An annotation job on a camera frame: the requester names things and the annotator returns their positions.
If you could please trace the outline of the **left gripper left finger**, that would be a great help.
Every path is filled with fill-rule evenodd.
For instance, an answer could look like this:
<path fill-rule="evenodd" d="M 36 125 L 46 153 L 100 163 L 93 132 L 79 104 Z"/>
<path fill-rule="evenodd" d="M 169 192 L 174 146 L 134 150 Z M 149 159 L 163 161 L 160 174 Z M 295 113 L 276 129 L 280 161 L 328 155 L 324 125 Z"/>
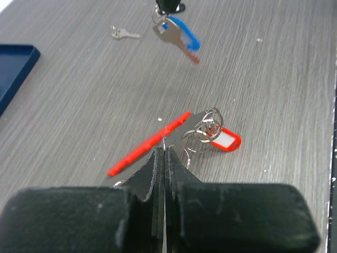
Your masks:
<path fill-rule="evenodd" d="M 127 180 L 98 187 L 35 187 L 1 213 L 1 252 L 161 252 L 164 151 Z"/>

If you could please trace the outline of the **blue key tag with key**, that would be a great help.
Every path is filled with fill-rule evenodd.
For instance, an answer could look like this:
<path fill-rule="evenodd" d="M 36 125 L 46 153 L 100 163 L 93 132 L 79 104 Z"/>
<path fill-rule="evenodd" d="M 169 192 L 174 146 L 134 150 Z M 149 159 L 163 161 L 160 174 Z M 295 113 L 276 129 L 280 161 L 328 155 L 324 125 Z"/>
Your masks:
<path fill-rule="evenodd" d="M 190 31 L 187 25 L 177 17 L 160 14 L 159 6 L 153 9 L 153 31 L 165 43 L 177 46 L 193 63 L 200 60 L 195 54 L 200 49 L 199 39 Z"/>

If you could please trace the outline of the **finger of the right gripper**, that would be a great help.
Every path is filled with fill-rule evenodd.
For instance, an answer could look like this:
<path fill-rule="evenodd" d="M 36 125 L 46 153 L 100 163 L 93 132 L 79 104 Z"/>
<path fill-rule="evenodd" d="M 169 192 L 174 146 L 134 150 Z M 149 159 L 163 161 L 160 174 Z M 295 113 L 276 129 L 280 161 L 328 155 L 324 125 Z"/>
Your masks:
<path fill-rule="evenodd" d="M 156 3 L 160 11 L 165 14 L 173 14 L 180 7 L 181 0 L 156 0 Z"/>

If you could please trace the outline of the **red keyring holder with rings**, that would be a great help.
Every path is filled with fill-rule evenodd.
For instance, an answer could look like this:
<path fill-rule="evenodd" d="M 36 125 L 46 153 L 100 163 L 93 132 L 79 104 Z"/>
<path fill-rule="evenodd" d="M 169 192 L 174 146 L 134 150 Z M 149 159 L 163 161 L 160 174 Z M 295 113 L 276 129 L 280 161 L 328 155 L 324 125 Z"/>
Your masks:
<path fill-rule="evenodd" d="M 107 178 L 103 180 L 102 185 L 114 187 L 122 184 L 130 178 L 130 176 L 124 174 L 123 170 L 128 170 L 131 167 L 135 168 L 137 164 L 145 161 L 147 159 L 146 154 L 160 143 L 163 145 L 163 148 L 178 144 L 185 145 L 190 136 L 195 137 L 198 134 L 202 136 L 198 141 L 214 144 L 221 134 L 223 124 L 223 116 L 217 108 L 206 109 L 197 114 L 185 112 L 143 141 L 113 165 L 108 170 Z"/>

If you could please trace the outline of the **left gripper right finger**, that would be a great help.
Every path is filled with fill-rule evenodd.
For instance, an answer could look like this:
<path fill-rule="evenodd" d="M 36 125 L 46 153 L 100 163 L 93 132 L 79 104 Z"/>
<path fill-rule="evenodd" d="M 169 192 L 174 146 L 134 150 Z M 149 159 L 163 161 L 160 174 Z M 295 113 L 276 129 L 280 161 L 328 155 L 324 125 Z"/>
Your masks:
<path fill-rule="evenodd" d="M 168 252 L 315 252 L 320 235 L 297 188 L 204 183 L 165 151 Z"/>

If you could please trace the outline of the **red key tag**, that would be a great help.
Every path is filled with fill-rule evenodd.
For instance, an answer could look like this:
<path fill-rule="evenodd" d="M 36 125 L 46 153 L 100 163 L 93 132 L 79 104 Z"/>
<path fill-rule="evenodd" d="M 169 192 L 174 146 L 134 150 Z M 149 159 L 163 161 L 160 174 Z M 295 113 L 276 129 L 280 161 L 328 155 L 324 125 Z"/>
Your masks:
<path fill-rule="evenodd" d="M 211 142 L 211 145 L 225 152 L 235 151 L 242 143 L 241 137 L 226 129 L 222 128 L 220 135 Z"/>

